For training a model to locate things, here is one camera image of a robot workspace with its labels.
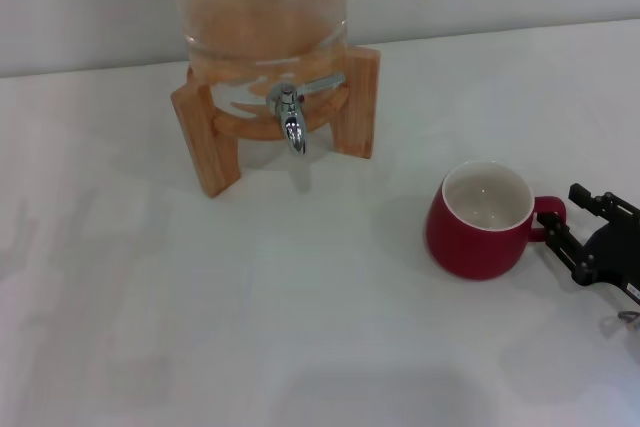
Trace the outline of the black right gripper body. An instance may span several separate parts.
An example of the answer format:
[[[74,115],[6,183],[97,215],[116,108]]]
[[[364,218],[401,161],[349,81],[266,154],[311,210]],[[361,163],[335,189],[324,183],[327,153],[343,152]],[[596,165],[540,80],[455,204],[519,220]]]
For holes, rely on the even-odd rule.
[[[608,223],[590,237],[585,251],[592,284],[610,284],[639,303],[638,229]]]

